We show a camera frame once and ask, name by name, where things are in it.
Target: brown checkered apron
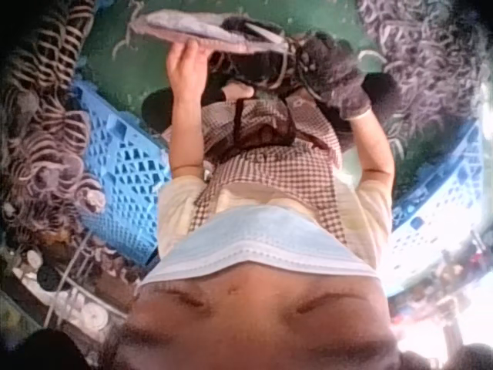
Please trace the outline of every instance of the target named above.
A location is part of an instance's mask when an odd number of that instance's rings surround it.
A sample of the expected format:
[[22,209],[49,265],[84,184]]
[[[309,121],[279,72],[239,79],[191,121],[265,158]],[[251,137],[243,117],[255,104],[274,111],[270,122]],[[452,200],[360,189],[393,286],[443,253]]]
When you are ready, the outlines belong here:
[[196,200],[190,231],[208,220],[222,188],[255,183],[306,204],[346,244],[334,189],[333,169],[342,165],[339,143],[315,102],[302,95],[203,108],[206,160],[214,171]]

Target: surgical face mask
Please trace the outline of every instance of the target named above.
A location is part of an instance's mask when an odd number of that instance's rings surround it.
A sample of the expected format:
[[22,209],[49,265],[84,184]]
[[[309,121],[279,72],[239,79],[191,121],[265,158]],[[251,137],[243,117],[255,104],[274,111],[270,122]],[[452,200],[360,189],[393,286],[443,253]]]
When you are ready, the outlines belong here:
[[377,277],[335,237],[296,212],[246,206],[217,214],[177,243],[140,286],[198,278],[242,262],[307,274]]

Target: woman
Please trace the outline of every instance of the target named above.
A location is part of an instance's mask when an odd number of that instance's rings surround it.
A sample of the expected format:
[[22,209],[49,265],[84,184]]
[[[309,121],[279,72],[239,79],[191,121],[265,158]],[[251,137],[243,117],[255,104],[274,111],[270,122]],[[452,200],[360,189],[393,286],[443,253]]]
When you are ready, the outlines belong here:
[[105,367],[400,365],[375,272],[391,232],[394,161],[355,60],[327,36],[313,43],[299,55],[300,77],[350,123],[363,169],[356,190],[340,180],[336,134],[307,91],[236,99],[253,92],[228,86],[226,101],[202,109],[210,52],[173,46],[162,260]]

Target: pale yellow shirt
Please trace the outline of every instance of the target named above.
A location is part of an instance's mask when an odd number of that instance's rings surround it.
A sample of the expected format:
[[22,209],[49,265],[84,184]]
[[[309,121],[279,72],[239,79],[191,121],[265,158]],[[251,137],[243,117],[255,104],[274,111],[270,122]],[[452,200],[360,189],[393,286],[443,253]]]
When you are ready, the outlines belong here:
[[[340,219],[347,248],[377,268],[382,249],[387,246],[392,228],[391,195],[381,183],[369,180],[352,189],[334,176]],[[170,181],[159,192],[158,245],[164,257],[181,238],[188,234],[197,197],[206,187],[197,177],[184,176]],[[317,223],[317,214],[307,205],[278,190],[262,185],[234,183],[224,187],[212,202],[210,217],[234,207],[270,204],[298,212]]]

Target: light blue face mask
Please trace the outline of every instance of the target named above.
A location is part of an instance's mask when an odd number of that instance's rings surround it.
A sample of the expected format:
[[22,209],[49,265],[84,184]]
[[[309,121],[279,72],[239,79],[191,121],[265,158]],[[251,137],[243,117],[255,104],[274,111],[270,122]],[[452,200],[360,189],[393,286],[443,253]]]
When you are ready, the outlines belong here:
[[245,206],[217,214],[176,244],[141,286],[198,278],[242,262],[307,274],[377,277],[335,237],[296,212]]

